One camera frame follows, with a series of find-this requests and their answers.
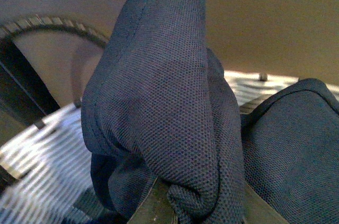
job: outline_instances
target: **seam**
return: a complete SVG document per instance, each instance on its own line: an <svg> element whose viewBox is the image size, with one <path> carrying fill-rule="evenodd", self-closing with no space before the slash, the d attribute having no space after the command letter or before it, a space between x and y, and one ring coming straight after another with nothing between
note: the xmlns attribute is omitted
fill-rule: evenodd
<svg viewBox="0 0 339 224"><path fill-rule="evenodd" d="M311 89L301 89L301 90L295 90L293 92L290 92L290 93L287 93L283 96L281 96L280 98L278 98L277 100L275 100L274 102L270 103L270 105L265 109L263 110L257 117L254 117L255 120L252 120L246 124L246 126L244 126L242 129L244 128L247 128L248 126L251 126L253 123L255 123L256 121L258 121L260 118L262 118L262 116L264 116L268 110L278 101L282 100L284 97L288 96L288 95L291 95L291 94L294 94L294 93L299 93L299 92L312 92L312 93L315 93L317 94L318 96L320 96L326 103L327 105L337 114L339 115L339 111L337 109L335 109L334 107L331 106L330 102L328 101L328 99L326 99L325 97L323 97L320 93L318 93L317 91L315 90L311 90Z"/></svg>

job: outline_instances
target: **beige wall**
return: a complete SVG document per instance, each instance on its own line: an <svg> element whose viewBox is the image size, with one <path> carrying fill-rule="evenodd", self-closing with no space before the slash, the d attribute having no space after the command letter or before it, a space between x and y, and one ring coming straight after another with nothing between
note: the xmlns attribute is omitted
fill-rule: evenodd
<svg viewBox="0 0 339 224"><path fill-rule="evenodd" d="M207 29L225 69L339 84L339 0L207 0Z"/></svg>
<svg viewBox="0 0 339 224"><path fill-rule="evenodd" d="M72 15L108 34L124 1L0 0L0 19ZM225 69L339 84L339 0L207 0L207 39ZM60 105L81 96L102 53L65 34L30 34L16 43Z"/></svg>

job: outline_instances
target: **blue fabric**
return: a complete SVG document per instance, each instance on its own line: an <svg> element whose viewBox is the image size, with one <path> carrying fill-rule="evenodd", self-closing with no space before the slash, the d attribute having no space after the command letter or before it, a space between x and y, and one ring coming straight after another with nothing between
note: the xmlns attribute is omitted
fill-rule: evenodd
<svg viewBox="0 0 339 224"><path fill-rule="evenodd" d="M290 223L339 223L339 103L305 79L242 116L245 176Z"/></svg>
<svg viewBox="0 0 339 224"><path fill-rule="evenodd" d="M127 0L86 87L93 183L126 218L159 176L182 224L241 222L239 108L205 31L205 0Z"/></svg>

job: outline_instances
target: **blue mesh fabric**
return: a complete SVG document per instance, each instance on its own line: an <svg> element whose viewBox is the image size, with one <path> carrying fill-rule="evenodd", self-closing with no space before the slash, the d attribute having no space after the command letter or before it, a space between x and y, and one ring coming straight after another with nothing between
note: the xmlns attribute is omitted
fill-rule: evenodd
<svg viewBox="0 0 339 224"><path fill-rule="evenodd" d="M206 49L204 7L127 0L84 93L96 193L127 218L159 176L181 223L241 222L239 109Z"/></svg>
<svg viewBox="0 0 339 224"><path fill-rule="evenodd" d="M339 103L305 79L242 117L245 176L290 223L339 223Z"/></svg>

